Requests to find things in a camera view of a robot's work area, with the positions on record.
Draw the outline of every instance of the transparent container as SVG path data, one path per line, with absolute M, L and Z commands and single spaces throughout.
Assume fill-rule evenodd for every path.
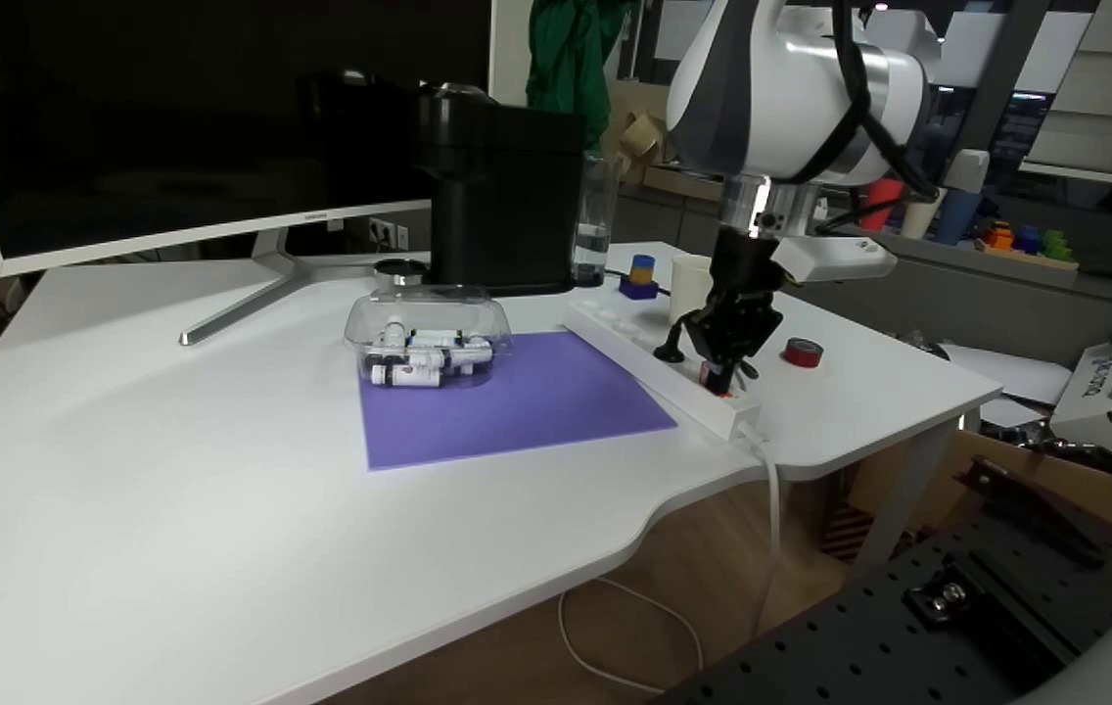
M 619 178 L 599 152 L 582 156 L 578 224 L 573 234 L 573 281 L 599 288 L 607 271 L 611 226 L 619 213 Z
M 487 386 L 509 342 L 504 311 L 470 289 L 375 289 L 347 312 L 360 380 L 372 389 Z

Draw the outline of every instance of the white cable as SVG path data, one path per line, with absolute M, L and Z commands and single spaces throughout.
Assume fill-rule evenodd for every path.
M 777 585 L 777 570 L 783 557 L 783 474 L 777 466 L 777 459 L 766 456 L 766 443 L 757 436 L 757 426 L 742 423 L 748 447 L 757 450 L 757 459 L 762 461 L 762 478 L 766 478 L 766 557 L 762 557 L 762 580 L 761 580 L 761 598 L 752 607 L 752 638 L 761 632 L 761 611 L 766 604 L 766 593 Z
M 616 593 L 621 593 L 621 597 L 632 597 L 632 598 L 638 598 L 638 604 L 646 604 L 646 607 L 668 615 L 672 624 L 681 624 L 681 632 L 688 636 L 688 641 L 693 641 L 693 651 L 697 651 L 697 668 L 700 668 L 700 671 L 710 668 L 710 661 L 704 661 L 700 632 L 697 632 L 681 611 L 672 611 L 668 604 L 661 604 L 661 598 L 654 598 L 654 597 L 644 597 L 644 593 L 634 593 L 634 589 L 627 589 L 627 585 L 619 585 L 619 580 L 599 580 L 599 585 L 607 585 L 607 589 L 616 589 Z M 611 682 L 611 686 L 651 695 L 651 696 L 667 695 L 661 686 L 634 682 L 634 677 L 621 677 L 621 674 L 611 674 L 611 671 L 586 661 L 586 658 L 578 656 L 578 648 L 567 638 L 563 597 L 567 597 L 567 593 L 555 597 L 555 632 L 560 632 L 560 641 L 563 641 L 567 658 L 573 658 L 578 671 L 586 671 L 586 674 L 594 674 L 594 677 L 604 677 L 604 682 Z

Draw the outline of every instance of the red object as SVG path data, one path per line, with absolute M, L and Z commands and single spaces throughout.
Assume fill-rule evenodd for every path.
M 893 218 L 893 213 L 896 213 L 896 205 L 901 205 L 901 198 L 906 198 L 906 182 L 879 182 L 869 191 L 867 191 L 867 213 L 869 216 L 863 216 L 856 218 L 856 226 L 863 230 L 869 230 L 869 234 L 882 234 L 882 226 Z
M 988 247 L 988 250 L 1013 250 L 1013 226 L 999 218 L 999 224 L 983 234 L 983 247 Z
M 822 366 L 822 346 L 805 342 L 805 337 L 791 337 L 783 350 L 783 359 L 794 367 L 820 367 Z

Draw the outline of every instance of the bottle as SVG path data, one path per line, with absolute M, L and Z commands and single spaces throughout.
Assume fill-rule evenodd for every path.
M 978 209 L 983 209 L 983 183 L 988 183 L 989 156 L 988 149 L 962 149 L 948 168 L 948 198 L 936 218 L 936 242 L 959 242 L 967 241 Z
M 604 288 L 619 183 L 599 152 L 582 156 L 578 224 L 573 234 L 573 281 Z

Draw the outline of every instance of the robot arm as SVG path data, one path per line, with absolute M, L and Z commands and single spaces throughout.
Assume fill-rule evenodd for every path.
M 820 183 L 873 183 L 906 168 L 923 76 L 910 57 L 856 47 L 851 0 L 835 0 L 835 42 L 812 8 L 717 0 L 668 87 L 681 168 L 726 178 L 711 295 L 681 318 L 704 358 L 704 389 L 738 374 L 783 320 L 772 295 L 791 277 L 869 277 L 893 254 L 869 241 L 812 241 Z

